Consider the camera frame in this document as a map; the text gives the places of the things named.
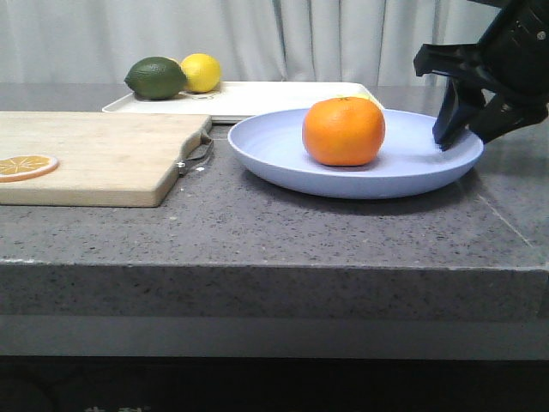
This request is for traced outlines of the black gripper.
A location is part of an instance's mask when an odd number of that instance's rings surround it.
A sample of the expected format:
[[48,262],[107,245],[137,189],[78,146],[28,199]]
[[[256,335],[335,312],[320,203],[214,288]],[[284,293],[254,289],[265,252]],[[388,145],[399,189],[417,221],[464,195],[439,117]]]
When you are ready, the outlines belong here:
[[[485,1],[499,9],[476,44],[420,47],[417,76],[447,78],[432,128],[449,149],[468,127],[483,143],[548,117],[548,2]],[[482,90],[496,96],[486,105]]]

